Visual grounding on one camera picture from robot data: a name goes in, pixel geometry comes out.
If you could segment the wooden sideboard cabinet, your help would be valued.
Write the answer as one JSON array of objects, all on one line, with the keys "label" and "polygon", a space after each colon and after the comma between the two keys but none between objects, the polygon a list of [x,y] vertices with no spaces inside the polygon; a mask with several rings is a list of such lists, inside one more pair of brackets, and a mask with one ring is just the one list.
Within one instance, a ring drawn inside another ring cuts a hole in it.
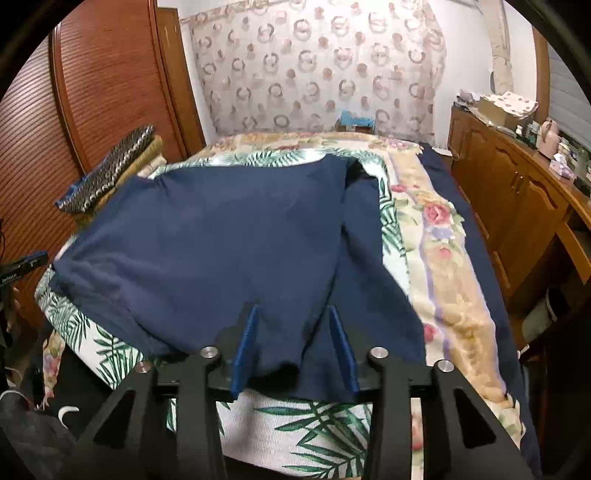
[{"label": "wooden sideboard cabinet", "polygon": [[563,310],[589,306],[589,199],[541,154],[459,107],[448,147],[508,309],[525,313],[544,293]]}]

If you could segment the wooden louvered closet door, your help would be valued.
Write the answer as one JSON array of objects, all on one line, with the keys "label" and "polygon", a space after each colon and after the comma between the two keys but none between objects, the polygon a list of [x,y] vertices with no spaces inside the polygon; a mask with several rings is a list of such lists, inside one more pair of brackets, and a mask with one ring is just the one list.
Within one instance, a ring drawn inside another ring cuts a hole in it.
[{"label": "wooden louvered closet door", "polygon": [[1,101],[3,262],[59,250],[55,201],[133,128],[170,161],[204,147],[182,36],[171,2],[84,1],[37,43]]}]

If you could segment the grey window blind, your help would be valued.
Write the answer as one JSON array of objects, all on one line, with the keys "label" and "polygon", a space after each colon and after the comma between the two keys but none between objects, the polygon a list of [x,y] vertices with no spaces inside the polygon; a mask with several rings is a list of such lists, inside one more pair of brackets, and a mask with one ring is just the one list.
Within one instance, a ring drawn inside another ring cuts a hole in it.
[{"label": "grey window blind", "polygon": [[549,113],[562,131],[590,150],[590,103],[569,68],[548,45],[550,67]]}]

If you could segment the navy patterned folded garment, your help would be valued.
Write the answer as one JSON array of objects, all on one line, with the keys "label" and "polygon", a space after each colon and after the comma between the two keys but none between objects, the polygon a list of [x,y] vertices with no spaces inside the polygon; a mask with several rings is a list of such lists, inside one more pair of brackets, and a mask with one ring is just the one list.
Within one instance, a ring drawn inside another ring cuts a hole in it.
[{"label": "navy patterned folded garment", "polygon": [[68,188],[55,202],[57,209],[67,214],[90,211],[115,186],[153,139],[154,127],[150,124],[130,131],[90,173]]}]

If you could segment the pink kettle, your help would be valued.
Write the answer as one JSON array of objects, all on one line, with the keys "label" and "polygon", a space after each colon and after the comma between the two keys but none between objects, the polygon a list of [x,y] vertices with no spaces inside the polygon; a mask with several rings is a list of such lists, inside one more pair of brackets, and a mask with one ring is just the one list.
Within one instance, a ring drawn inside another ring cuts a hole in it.
[{"label": "pink kettle", "polygon": [[537,138],[537,150],[546,158],[552,159],[558,152],[559,144],[559,126],[556,121],[548,117],[540,126]]}]

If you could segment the blue tissue box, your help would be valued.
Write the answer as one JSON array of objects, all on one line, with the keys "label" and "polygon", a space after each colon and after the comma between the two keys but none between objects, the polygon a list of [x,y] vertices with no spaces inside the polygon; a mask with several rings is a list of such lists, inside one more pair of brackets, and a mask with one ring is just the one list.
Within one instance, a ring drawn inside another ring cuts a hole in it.
[{"label": "blue tissue box", "polygon": [[335,130],[339,132],[356,133],[375,133],[375,120],[369,117],[356,115],[355,113],[344,110],[335,122]]}]

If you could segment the palm leaf print blanket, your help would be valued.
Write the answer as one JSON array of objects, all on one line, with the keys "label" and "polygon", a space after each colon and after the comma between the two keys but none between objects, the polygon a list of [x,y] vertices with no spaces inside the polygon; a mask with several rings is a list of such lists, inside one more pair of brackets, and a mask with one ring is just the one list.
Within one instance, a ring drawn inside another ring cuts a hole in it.
[{"label": "palm leaf print blanket", "polygon": [[221,410],[228,456],[304,477],[363,469],[372,410],[339,371],[332,318],[422,361],[385,161],[360,148],[211,155],[125,182],[73,235],[35,298],[67,345],[97,347],[117,386],[137,359],[173,361],[254,308],[252,368]]}]

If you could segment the floral quilt bedspread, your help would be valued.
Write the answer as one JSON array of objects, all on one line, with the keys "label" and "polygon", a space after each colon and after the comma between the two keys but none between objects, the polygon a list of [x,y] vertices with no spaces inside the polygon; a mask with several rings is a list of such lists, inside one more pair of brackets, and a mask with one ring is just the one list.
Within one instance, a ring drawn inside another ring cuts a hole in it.
[{"label": "floral quilt bedspread", "polygon": [[[240,134],[188,165],[284,167],[332,153],[358,158],[379,182],[384,266],[416,309],[429,364],[448,359],[520,450],[521,406],[500,375],[496,326],[465,246],[464,218],[433,187],[419,144],[368,134]],[[221,447],[242,473],[354,478],[365,467],[372,408],[280,400],[249,391],[218,407]]]}]

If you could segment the navy blue t-shirt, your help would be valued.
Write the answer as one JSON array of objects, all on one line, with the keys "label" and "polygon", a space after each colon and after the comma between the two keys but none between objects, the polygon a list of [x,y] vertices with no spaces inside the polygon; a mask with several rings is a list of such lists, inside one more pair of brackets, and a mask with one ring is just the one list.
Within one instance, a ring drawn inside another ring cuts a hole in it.
[{"label": "navy blue t-shirt", "polygon": [[378,180],[353,158],[133,178],[54,261],[50,285],[151,357],[194,353],[256,307],[240,382],[349,402],[329,317],[409,362],[424,330],[383,262]]}]

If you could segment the mustard yellow folded garment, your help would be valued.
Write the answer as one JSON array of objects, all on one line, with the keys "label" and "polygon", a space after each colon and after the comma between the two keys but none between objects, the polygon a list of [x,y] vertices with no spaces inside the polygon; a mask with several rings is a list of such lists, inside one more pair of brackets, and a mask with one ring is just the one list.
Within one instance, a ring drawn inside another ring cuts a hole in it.
[{"label": "mustard yellow folded garment", "polygon": [[155,135],[146,149],[121,174],[115,182],[115,185],[107,191],[88,212],[72,214],[76,226],[81,229],[88,225],[98,211],[106,205],[108,200],[126,180],[130,179],[132,176],[147,178],[157,167],[165,165],[167,161],[163,157],[162,152],[163,140],[159,135]]}]

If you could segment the circle pattern lace curtain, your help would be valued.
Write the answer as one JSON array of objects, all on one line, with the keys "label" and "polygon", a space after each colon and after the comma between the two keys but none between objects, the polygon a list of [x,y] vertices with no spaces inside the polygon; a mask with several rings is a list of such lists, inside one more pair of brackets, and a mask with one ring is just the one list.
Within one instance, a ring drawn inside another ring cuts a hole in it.
[{"label": "circle pattern lace curtain", "polygon": [[434,139],[447,51],[425,1],[239,1],[185,22],[218,135],[329,131],[349,113]]}]

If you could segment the cardboard box with cloth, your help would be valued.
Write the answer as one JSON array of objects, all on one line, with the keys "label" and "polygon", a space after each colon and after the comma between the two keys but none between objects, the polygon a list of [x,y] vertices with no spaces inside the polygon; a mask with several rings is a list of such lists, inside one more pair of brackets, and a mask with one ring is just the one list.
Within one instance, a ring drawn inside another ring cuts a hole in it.
[{"label": "cardboard box with cloth", "polygon": [[478,111],[495,126],[514,130],[518,124],[531,119],[538,109],[538,102],[507,91],[502,95],[490,94],[480,97]]}]

